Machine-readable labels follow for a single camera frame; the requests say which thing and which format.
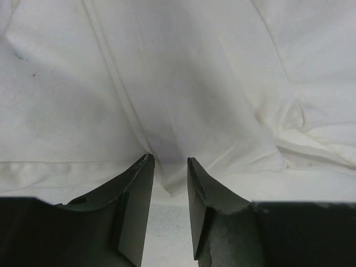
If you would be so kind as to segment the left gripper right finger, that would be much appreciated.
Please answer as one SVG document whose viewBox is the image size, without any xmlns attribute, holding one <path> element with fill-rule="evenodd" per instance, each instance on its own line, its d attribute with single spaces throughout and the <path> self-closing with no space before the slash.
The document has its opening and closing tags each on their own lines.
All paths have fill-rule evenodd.
<svg viewBox="0 0 356 267">
<path fill-rule="evenodd" d="M 354 266 L 352 202 L 250 202 L 187 160 L 194 259 L 199 266 Z"/>
</svg>

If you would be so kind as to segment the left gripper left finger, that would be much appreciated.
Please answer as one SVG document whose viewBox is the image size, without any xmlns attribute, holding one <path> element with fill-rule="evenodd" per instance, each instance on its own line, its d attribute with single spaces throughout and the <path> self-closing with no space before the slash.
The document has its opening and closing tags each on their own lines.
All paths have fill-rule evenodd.
<svg viewBox="0 0 356 267">
<path fill-rule="evenodd" d="M 140 266 L 155 160 L 71 200 L 1 198 L 2 266 Z"/>
</svg>

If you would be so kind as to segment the cream white t shirt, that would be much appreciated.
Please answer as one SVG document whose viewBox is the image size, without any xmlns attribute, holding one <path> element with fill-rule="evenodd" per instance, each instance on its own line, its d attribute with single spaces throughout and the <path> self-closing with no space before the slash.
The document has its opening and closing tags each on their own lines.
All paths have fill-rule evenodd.
<svg viewBox="0 0 356 267">
<path fill-rule="evenodd" d="M 195 157 L 249 200 L 355 200 L 354 1 L 2 1 L 1 194 Z"/>
</svg>

